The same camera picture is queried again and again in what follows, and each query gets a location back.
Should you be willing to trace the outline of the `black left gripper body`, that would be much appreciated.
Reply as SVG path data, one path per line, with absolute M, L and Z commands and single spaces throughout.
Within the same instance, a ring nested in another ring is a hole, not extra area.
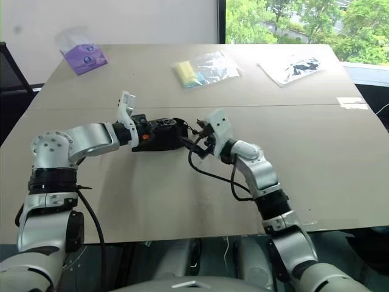
M 139 136 L 139 144 L 132 152 L 169 151 L 180 147 L 179 124 L 176 119 L 147 120 L 146 115 L 131 117 Z

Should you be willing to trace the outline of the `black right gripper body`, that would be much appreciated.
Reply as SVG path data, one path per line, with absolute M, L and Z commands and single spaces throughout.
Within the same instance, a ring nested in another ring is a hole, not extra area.
M 210 150 L 210 155 L 213 154 L 215 145 L 216 145 L 216 139 L 214 136 L 214 129 L 210 125 L 210 123 L 207 122 L 207 126 L 204 129 L 203 135 L 199 136 L 201 139 L 205 139 L 204 145 L 206 146 L 206 149 Z

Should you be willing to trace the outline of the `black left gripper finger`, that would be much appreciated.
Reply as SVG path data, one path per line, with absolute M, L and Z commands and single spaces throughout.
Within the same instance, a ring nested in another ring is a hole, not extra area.
M 174 117 L 173 120 L 176 122 L 176 129 L 179 134 L 195 134 L 195 129 L 193 129 L 189 124 L 180 118 Z

